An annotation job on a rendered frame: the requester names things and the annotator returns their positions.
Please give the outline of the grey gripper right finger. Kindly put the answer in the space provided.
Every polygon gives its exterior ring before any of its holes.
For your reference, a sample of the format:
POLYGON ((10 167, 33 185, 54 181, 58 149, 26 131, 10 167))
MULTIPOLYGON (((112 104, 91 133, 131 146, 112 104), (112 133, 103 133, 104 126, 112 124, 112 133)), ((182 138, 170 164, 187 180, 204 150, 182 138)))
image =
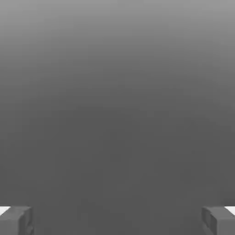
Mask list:
POLYGON ((202 207, 205 235, 235 235, 235 206, 202 207))

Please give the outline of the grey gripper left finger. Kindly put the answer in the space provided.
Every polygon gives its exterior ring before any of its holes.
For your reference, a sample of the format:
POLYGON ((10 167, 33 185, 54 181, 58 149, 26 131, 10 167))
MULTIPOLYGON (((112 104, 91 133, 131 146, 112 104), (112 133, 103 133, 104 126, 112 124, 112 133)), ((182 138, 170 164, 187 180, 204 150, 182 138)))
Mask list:
POLYGON ((0 206, 0 235, 34 235, 33 208, 0 206))

